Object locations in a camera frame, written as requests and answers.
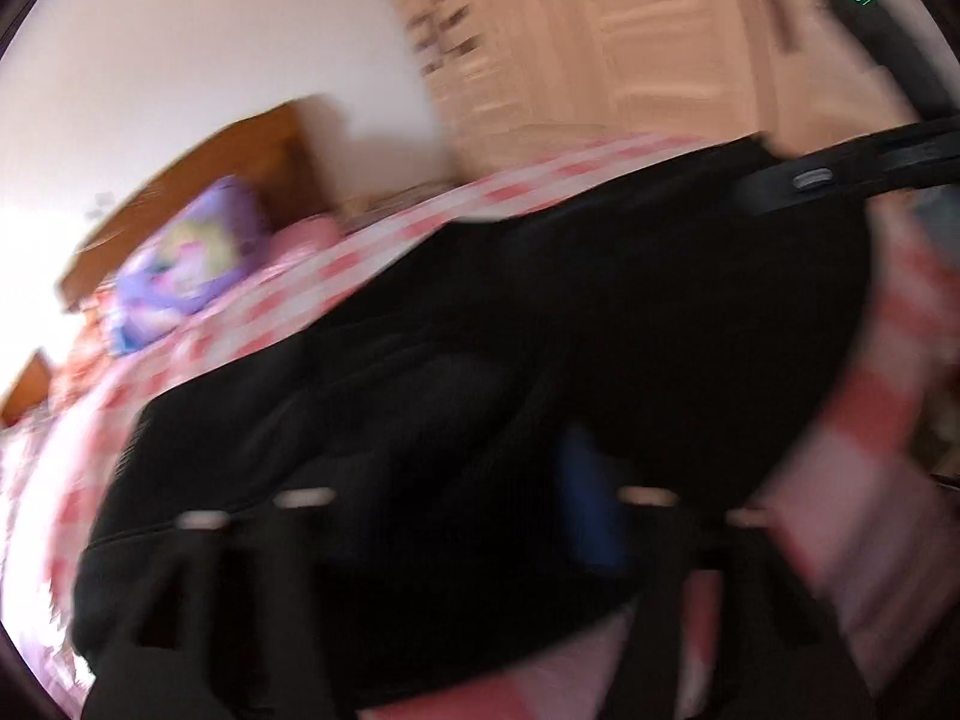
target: black bag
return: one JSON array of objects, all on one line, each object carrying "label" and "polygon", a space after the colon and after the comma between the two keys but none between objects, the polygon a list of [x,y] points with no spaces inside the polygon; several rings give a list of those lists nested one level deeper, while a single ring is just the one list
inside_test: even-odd
[{"label": "black bag", "polygon": [[[80,565],[85,717],[347,717],[634,600],[600,716],[667,720],[698,566],[727,579],[704,717],[870,717],[827,612],[726,512],[846,361],[870,275],[863,200],[919,175],[883,150],[944,127],[872,139],[880,167],[856,144],[779,165],[742,141],[526,218],[448,225],[296,336],[160,396]],[[572,423],[618,459],[615,488],[682,503],[629,507],[621,575],[566,550]],[[275,507],[298,488],[336,502]],[[186,509],[230,524],[178,529]]]}]

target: white wall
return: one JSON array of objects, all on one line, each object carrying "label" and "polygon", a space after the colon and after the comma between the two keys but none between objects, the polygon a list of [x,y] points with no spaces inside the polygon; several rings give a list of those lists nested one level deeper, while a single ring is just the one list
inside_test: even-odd
[{"label": "white wall", "polygon": [[64,345],[52,285],[97,194],[314,94],[339,112],[315,128],[338,194],[446,175],[390,0],[40,0],[0,60],[0,391],[35,332]]}]

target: wooden headboard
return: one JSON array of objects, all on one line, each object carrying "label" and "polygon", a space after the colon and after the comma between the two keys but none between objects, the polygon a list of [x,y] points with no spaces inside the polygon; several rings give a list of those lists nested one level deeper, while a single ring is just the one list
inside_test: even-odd
[{"label": "wooden headboard", "polygon": [[77,248],[58,290],[67,311],[210,184],[239,175],[278,230],[329,210],[304,140],[296,102],[231,124],[196,146],[128,199]]}]

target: pink pillow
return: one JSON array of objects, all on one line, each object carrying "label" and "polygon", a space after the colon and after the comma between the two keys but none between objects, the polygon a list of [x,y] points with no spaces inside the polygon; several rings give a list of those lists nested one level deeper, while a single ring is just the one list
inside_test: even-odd
[{"label": "pink pillow", "polygon": [[270,238],[267,267],[283,265],[328,250],[343,240],[340,225],[330,215],[306,218],[278,231]]}]

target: wardrobe door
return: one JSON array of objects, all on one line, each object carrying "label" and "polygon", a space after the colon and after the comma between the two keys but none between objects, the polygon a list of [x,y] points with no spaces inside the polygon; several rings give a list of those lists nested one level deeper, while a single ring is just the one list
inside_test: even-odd
[{"label": "wardrobe door", "polygon": [[489,170],[529,164],[617,134],[602,57],[580,0],[485,0],[496,39],[525,90],[530,118],[486,130]]},{"label": "wardrobe door", "polygon": [[457,84],[452,69],[445,65],[433,6],[430,0],[394,0],[402,19],[410,49],[419,61],[421,75],[440,119],[448,128],[451,146],[460,151],[462,140],[455,125],[462,119]]},{"label": "wardrobe door", "polygon": [[769,69],[743,0],[582,3],[618,124],[716,141],[761,127],[757,87]]},{"label": "wardrobe door", "polygon": [[514,54],[498,0],[415,0],[411,42],[467,178],[503,167],[491,137],[534,124],[534,95]]}]

